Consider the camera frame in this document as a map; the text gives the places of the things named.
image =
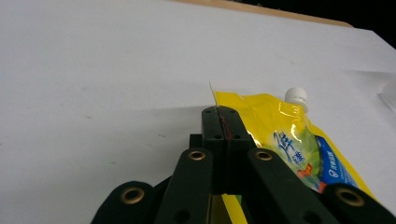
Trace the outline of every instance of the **yellow spout pouch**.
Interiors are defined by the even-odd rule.
[[[214,96],[217,105],[238,111],[257,147],[276,152],[309,188],[322,192],[326,185],[345,183],[372,196],[330,138],[311,123],[302,106],[270,94],[241,96],[214,91]]]

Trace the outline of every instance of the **white surface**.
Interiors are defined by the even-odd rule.
[[[309,95],[309,117],[396,214],[396,51],[371,31],[171,1],[0,2],[0,223],[89,223],[172,174],[218,90]]]
[[[389,109],[396,113],[396,78],[384,87],[380,96]]]

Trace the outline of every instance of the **white table surface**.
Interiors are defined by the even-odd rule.
[[[217,90],[308,93],[309,117],[396,214],[396,50],[371,31],[166,0],[0,2],[0,223],[89,223],[172,174]]]

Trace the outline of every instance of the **white spout cap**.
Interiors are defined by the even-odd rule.
[[[306,104],[306,91],[303,88],[290,88],[286,92],[285,101],[288,103],[301,105],[305,113],[308,113],[308,105]]]

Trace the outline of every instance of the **blue label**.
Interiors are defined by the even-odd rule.
[[[322,158],[321,180],[326,185],[344,183],[357,187],[355,180],[344,165],[338,160],[326,140],[317,136],[318,147]]]

